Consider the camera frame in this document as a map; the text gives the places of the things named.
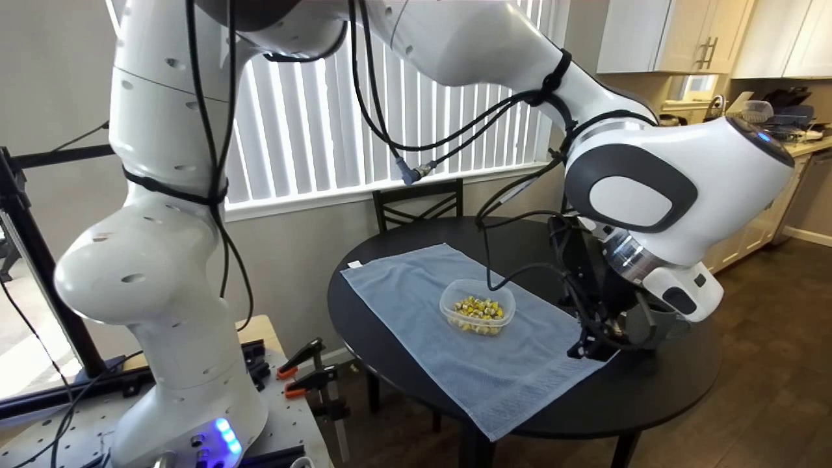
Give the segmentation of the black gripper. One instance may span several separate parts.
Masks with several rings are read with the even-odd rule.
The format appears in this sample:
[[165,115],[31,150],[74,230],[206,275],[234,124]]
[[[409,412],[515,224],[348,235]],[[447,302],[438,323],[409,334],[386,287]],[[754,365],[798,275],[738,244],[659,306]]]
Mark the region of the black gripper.
[[574,218],[555,218],[555,252],[568,310],[581,323],[572,358],[609,362],[617,351],[656,351],[681,327],[669,306],[604,260],[599,239]]

